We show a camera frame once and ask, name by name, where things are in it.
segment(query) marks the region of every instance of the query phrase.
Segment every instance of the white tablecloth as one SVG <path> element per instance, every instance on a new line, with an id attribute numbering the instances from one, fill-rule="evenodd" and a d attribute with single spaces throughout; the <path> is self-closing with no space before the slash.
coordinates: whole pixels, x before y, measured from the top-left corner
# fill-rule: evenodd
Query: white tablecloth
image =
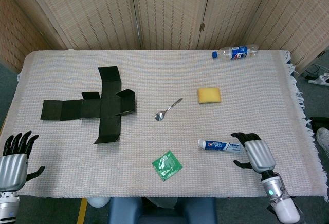
<path id="1" fill-rule="evenodd" d="M 233 164 L 238 155 L 205 151 L 197 140 L 237 142 L 257 133 L 277 162 L 292 196 L 326 195 L 326 175 L 305 127 L 286 51 L 214 60 L 210 50 L 38 51 L 24 63 L 0 141 L 32 130 L 28 171 L 44 173 L 20 190 L 41 197 L 264 196 L 261 176 Z M 101 92 L 98 67 L 117 65 L 122 90 L 136 93 L 136 113 L 121 119 L 120 142 L 93 145 L 99 120 L 41 120 L 43 100 L 81 99 Z M 198 104 L 197 89 L 219 87 L 220 104 Z M 159 122 L 157 111 L 183 100 Z M 152 162 L 171 150 L 183 169 L 163 182 Z"/>

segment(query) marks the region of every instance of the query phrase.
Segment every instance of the blue chair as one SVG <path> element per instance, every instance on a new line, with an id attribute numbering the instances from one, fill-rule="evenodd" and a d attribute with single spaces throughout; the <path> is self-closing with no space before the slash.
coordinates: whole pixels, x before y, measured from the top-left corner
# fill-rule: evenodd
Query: blue chair
<path id="1" fill-rule="evenodd" d="M 215 198 L 179 198 L 175 209 L 146 206 L 141 197 L 113 197 L 108 224 L 217 224 Z"/>

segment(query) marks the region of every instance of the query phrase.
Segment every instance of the spoon handle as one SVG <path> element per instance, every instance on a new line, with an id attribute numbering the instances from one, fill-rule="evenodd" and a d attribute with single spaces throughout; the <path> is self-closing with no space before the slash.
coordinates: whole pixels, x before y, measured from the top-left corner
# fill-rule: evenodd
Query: spoon handle
<path id="1" fill-rule="evenodd" d="M 171 105 L 171 106 L 166 110 L 166 112 L 167 112 L 168 110 L 170 110 L 173 106 L 177 105 L 181 100 L 183 100 L 183 98 L 179 98 L 179 99 L 177 100 L 177 102 L 175 102 L 173 105 Z"/>

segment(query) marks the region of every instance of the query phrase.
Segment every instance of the robotic arm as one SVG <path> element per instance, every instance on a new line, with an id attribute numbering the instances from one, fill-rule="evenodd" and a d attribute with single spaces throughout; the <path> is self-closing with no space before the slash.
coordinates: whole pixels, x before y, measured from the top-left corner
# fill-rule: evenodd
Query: robotic arm
<path id="1" fill-rule="evenodd" d="M 238 138 L 250 160 L 247 163 L 235 160 L 234 164 L 243 169 L 253 169 L 262 175 L 261 183 L 270 199 L 270 205 L 281 223 L 298 223 L 300 221 L 299 212 L 289 196 L 280 174 L 273 172 L 276 162 L 267 143 L 255 133 L 233 133 L 231 136 Z"/>
<path id="2" fill-rule="evenodd" d="M 27 174 L 27 163 L 33 143 L 39 137 L 35 135 L 28 142 L 31 131 L 22 136 L 19 133 L 10 136 L 6 143 L 3 156 L 0 159 L 0 224 L 15 223 L 19 208 L 20 197 L 17 191 L 21 189 L 26 181 L 39 176 L 44 166 L 36 172 Z"/>

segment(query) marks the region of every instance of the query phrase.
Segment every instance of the tablecloth fringe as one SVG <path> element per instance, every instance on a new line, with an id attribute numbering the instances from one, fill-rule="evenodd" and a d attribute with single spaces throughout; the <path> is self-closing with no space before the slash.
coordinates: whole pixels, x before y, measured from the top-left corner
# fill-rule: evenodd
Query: tablecloth fringe
<path id="1" fill-rule="evenodd" d="M 292 93 L 296 94 L 297 97 L 297 105 L 299 107 L 299 112 L 298 115 L 300 116 L 300 122 L 305 126 L 306 128 L 306 132 L 309 135 L 309 146 L 310 146 L 310 150 L 314 151 L 316 153 L 316 168 L 317 168 L 317 172 L 319 172 L 320 175 L 322 175 L 321 177 L 321 183 L 324 184 L 326 186 L 326 188 L 328 188 L 328 186 L 326 185 L 327 183 L 327 173 L 324 170 L 322 164 L 321 164 L 321 160 L 318 156 L 319 152 L 315 147 L 315 138 L 314 138 L 314 132 L 312 131 L 312 129 L 308 128 L 307 126 L 309 125 L 309 123 L 311 122 L 311 120 L 306 120 L 306 115 L 304 113 L 304 109 L 305 109 L 305 105 L 304 105 L 304 98 L 303 98 L 303 93 L 300 92 L 296 86 L 297 80 L 295 79 L 295 77 L 293 76 L 293 73 L 295 72 L 295 65 L 292 64 L 291 61 L 291 54 L 289 51 L 285 52 L 285 59 L 286 59 L 286 65 L 288 67 L 289 73 L 290 73 L 290 80 L 292 85 L 289 86 L 289 88 L 292 90 Z M 329 202 L 329 197 L 327 194 L 324 195 L 324 200 L 326 202 Z"/>

